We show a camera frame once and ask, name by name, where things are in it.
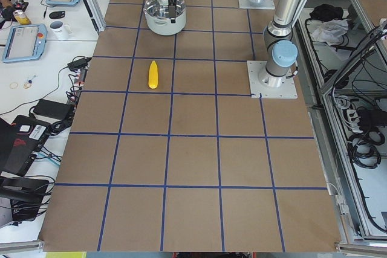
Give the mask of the glass pot lid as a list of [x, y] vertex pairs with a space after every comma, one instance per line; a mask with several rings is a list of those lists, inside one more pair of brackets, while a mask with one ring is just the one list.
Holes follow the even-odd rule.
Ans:
[[[176, 1], [176, 16], [180, 16], [185, 12], [185, 2], [184, 0]], [[169, 16], [169, 0], [147, 0], [145, 2], [144, 11], [147, 15], [155, 18], [171, 18], [171, 16]]]

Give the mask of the yellow corn cob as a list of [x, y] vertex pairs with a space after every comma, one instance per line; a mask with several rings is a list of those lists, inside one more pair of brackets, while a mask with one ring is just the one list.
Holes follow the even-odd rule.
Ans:
[[149, 66], [148, 87], [150, 89], [156, 89], [158, 87], [158, 65], [155, 60]]

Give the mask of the pale green steel pot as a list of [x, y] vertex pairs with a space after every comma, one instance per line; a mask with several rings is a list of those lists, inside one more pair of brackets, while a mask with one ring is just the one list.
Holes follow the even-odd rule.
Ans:
[[168, 19], [159, 19], [145, 14], [148, 27], [156, 34], [170, 36], [179, 33], [186, 25], [186, 10], [180, 15], [176, 16], [176, 22], [173, 24]]

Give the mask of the black power adapter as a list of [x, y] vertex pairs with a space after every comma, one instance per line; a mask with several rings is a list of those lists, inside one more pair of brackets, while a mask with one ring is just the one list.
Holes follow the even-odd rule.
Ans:
[[67, 64], [67, 67], [70, 71], [76, 71], [78, 69], [83, 69], [88, 66], [88, 62], [91, 60], [91, 57], [81, 57], [77, 60], [73, 60]]

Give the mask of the white mug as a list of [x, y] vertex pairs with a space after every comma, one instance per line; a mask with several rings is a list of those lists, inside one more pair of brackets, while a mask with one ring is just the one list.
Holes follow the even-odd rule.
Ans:
[[68, 40], [73, 34], [70, 26], [62, 21], [52, 22], [50, 28], [58, 40]]

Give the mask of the power strip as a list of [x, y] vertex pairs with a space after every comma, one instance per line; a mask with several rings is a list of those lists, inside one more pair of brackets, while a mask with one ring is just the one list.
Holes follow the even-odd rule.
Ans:
[[85, 83], [86, 74], [88, 72], [87, 68], [81, 68], [73, 71], [68, 75], [71, 81], [71, 87], [69, 91], [66, 92], [67, 103], [71, 105], [77, 105], [80, 99], [82, 88]]

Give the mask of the black computer mouse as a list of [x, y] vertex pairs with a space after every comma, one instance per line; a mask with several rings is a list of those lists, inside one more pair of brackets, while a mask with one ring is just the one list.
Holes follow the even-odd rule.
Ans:
[[65, 17], [65, 11], [61, 10], [61, 11], [52, 11], [50, 14], [49, 14], [49, 18], [50, 19], [62, 19]]

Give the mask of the blue teach pendant near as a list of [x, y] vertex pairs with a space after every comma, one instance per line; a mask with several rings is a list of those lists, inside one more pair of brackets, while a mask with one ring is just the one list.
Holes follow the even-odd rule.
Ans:
[[47, 28], [44, 24], [11, 27], [2, 61], [13, 63], [37, 60], [44, 52], [46, 41]]

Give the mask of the yellow can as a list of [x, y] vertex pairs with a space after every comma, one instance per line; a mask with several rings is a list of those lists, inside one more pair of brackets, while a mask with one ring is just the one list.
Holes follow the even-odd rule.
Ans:
[[30, 25], [31, 24], [31, 20], [28, 18], [28, 16], [22, 10], [15, 10], [13, 12], [13, 17], [17, 20], [17, 22], [20, 25]]

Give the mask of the black power brick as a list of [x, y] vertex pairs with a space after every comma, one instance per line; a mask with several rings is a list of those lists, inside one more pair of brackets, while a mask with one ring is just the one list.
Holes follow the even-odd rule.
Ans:
[[40, 99], [34, 107], [33, 112], [37, 115], [57, 120], [68, 118], [74, 111], [71, 104], [59, 103], [51, 100]]

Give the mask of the white crumpled cloth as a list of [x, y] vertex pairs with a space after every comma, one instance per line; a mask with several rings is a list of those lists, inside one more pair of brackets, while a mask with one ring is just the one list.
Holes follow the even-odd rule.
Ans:
[[321, 23], [311, 34], [311, 39], [326, 42], [328, 45], [338, 45], [348, 32], [347, 20], [332, 20]]

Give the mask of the black laptop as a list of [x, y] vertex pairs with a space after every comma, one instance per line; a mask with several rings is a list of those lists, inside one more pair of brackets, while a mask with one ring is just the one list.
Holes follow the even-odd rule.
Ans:
[[1, 171], [24, 176], [50, 134], [50, 123], [18, 115], [1, 120]]

